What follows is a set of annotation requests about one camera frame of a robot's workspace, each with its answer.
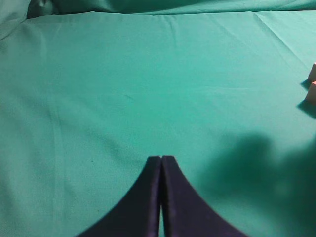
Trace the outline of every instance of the white block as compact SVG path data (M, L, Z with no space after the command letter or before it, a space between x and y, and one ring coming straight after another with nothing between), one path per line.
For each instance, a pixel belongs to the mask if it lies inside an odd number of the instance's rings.
M314 81L308 92L307 92L307 96L305 98L308 102L315 104L316 105L316 81Z
M310 82L316 81L316 63L313 64L312 70L310 72L310 75L308 76L308 80Z

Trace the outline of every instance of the green fabric surface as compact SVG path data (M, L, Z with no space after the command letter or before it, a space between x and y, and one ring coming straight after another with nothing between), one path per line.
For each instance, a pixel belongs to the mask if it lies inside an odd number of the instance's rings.
M80 233L163 154L249 236L316 236L316 108L301 103L315 24L314 11L21 23L0 41L0 236Z
M0 0L0 40L26 18L30 0Z
M314 0L55 0L63 14L87 11L187 14L231 11L316 10Z

